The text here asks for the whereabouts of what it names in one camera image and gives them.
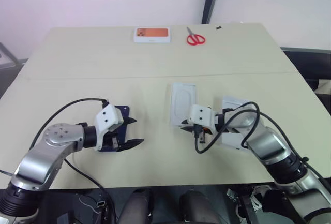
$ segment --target scissors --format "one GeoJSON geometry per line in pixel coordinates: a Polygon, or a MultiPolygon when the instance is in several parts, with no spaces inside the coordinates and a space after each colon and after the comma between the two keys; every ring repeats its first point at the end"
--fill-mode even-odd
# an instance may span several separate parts
{"type": "Polygon", "coordinates": [[[199,34],[194,34],[191,29],[187,27],[187,31],[189,32],[189,35],[187,36],[187,43],[189,43],[191,46],[196,46],[198,44],[203,44],[206,42],[206,39],[199,35],[199,34]]]}

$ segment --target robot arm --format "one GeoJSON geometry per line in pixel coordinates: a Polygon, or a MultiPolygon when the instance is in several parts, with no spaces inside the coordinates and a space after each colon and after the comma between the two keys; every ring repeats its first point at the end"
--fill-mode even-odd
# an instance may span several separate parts
{"type": "MultiPolygon", "coordinates": [[[[257,116],[256,111],[251,110],[253,109],[246,106],[218,114],[209,108],[195,104],[190,109],[187,124],[202,126],[203,129],[199,129],[201,130],[200,135],[205,129],[215,135],[225,123],[238,114],[229,122],[227,130],[239,132],[245,137],[254,127],[257,116]],[[238,114],[242,110],[247,110],[247,112],[238,114]]],[[[285,194],[302,220],[315,223],[314,221],[317,219],[321,221],[321,218],[326,218],[329,221],[330,215],[325,213],[331,212],[330,192],[302,163],[283,137],[259,120],[256,129],[246,143],[274,178],[277,188],[285,194]]]]}
{"type": "Polygon", "coordinates": [[[22,159],[8,188],[0,197],[0,223],[31,223],[46,190],[53,183],[64,159],[83,147],[113,151],[130,149],[143,140],[119,144],[113,132],[121,125],[135,122],[122,117],[118,108],[108,104],[95,118],[94,126],[55,124],[48,127],[40,142],[22,159]]]}

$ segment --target table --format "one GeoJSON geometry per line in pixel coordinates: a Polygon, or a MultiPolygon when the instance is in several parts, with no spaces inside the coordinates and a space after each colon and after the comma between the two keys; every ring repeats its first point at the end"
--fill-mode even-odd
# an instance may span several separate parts
{"type": "MultiPolygon", "coordinates": [[[[198,103],[220,109],[222,97],[256,101],[308,156],[331,175],[331,118],[295,67],[259,24],[190,27],[206,37],[185,43],[186,27],[171,27],[169,44],[135,44],[133,27],[56,28],[24,66],[0,100],[0,168],[14,171],[43,122],[66,103],[83,97],[128,105],[138,120],[127,139],[144,138],[134,149],[100,153],[84,149],[68,156],[104,187],[234,184],[272,178],[251,154],[214,146],[194,150],[193,137],[169,121],[171,84],[197,85],[198,103]]],[[[76,104],[54,123],[93,123],[100,104],[76,104]]],[[[0,188],[9,178],[0,175],[0,188]]],[[[53,189],[93,188],[63,165],[53,189]]]]}

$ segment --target wall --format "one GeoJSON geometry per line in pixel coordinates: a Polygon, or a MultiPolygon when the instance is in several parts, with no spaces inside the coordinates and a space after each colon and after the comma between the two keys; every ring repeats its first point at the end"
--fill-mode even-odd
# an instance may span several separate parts
{"type": "Polygon", "coordinates": [[[205,0],[0,0],[0,42],[29,58],[52,27],[199,24],[205,0]]]}
{"type": "Polygon", "coordinates": [[[331,50],[331,0],[216,0],[210,22],[261,22],[281,47],[331,50]]]}

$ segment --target orange phone box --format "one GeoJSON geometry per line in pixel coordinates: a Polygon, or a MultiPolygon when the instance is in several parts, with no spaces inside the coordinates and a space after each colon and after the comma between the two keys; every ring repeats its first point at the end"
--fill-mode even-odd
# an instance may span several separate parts
{"type": "Polygon", "coordinates": [[[133,40],[135,43],[169,43],[170,28],[137,27],[133,40]]]}

